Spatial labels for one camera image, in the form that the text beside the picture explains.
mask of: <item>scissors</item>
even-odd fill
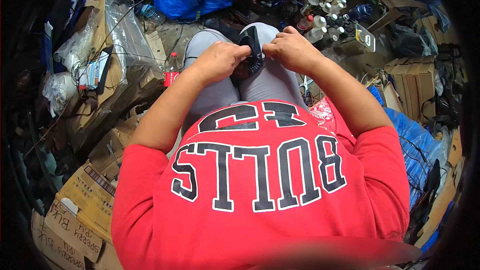
[[[303,97],[303,102],[306,105],[310,105],[312,103],[312,99],[309,96],[310,91],[308,90],[308,85],[310,85],[314,81],[313,79],[307,80],[307,75],[303,76],[303,83],[299,84],[299,87],[305,88],[305,96]]]

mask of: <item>white plastic bottle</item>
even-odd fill
[[[320,41],[323,37],[324,34],[327,33],[327,29],[325,27],[314,27],[310,29],[306,34],[303,36],[305,39],[307,39],[311,44]]]

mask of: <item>black lettering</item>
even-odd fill
[[[320,188],[314,185],[314,173],[312,159],[310,157],[310,145],[304,138],[297,138],[283,142],[277,149],[278,169],[281,184],[282,197],[278,199],[278,209],[284,210],[298,207],[296,195],[292,195],[292,182],[289,161],[289,151],[294,148],[300,149],[302,168],[303,193],[300,195],[301,205],[306,205],[321,198]]]
[[[262,102],[263,111],[273,112],[265,114],[265,120],[275,120],[278,128],[303,126],[306,123],[302,120],[295,119],[295,115],[299,115],[297,107],[292,104],[283,102]]]
[[[327,193],[333,193],[347,184],[345,177],[342,175],[342,158],[337,154],[337,139],[330,135],[318,135],[315,138],[315,146],[317,147],[318,168],[321,174],[321,185]],[[328,155],[325,143],[330,143],[332,154]],[[334,168],[335,180],[328,179],[327,167]]]
[[[219,127],[219,121],[233,117],[234,121],[255,119],[258,117],[257,108],[254,105],[241,104],[226,107],[205,117],[198,123],[198,132],[221,131],[221,130],[257,130],[258,122],[247,122]]]
[[[198,143],[197,154],[206,155],[206,151],[216,152],[216,198],[212,208],[216,211],[233,212],[233,200],[230,199],[228,154],[231,145],[219,143]]]
[[[270,199],[268,185],[267,156],[270,155],[270,147],[233,147],[234,159],[243,160],[245,155],[255,158],[257,198],[252,201],[253,212],[275,211],[275,201]]]
[[[178,173],[178,174],[189,173],[191,188],[190,189],[185,188],[183,186],[183,181],[181,179],[174,178],[172,180],[172,189],[171,190],[172,190],[173,193],[177,194],[178,196],[180,196],[180,197],[182,197],[182,198],[184,198],[188,201],[194,202],[195,199],[197,199],[197,195],[198,195],[198,192],[197,192],[197,177],[196,177],[196,174],[195,174],[195,167],[193,167],[193,165],[190,164],[190,163],[178,163],[178,160],[180,158],[180,154],[182,152],[186,152],[186,153],[190,153],[190,154],[195,153],[195,143],[184,145],[180,149],[178,149],[177,155],[175,157],[175,161],[172,163],[172,169],[176,173]]]

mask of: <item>clear plastic bag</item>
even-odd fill
[[[68,71],[52,74],[43,86],[42,95],[50,101],[50,114],[60,116],[65,105],[75,94],[77,87]]]
[[[85,27],[74,33],[53,54],[55,61],[62,63],[69,72],[85,66],[90,53],[95,50],[92,43],[95,28],[99,23],[98,15],[99,9],[94,8],[88,15]]]
[[[108,32],[118,53],[122,68],[122,79],[126,79],[126,69],[134,65],[155,65],[155,59],[148,46],[133,11],[133,0],[105,0],[105,21]]]

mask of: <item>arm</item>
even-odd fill
[[[383,126],[393,127],[377,99],[353,76],[324,57],[293,27],[285,27],[270,44],[263,45],[287,69],[307,75],[325,92],[357,138]]]
[[[140,144],[167,154],[198,94],[208,84],[230,76],[250,55],[249,46],[217,41],[185,69],[138,124],[130,144]]]

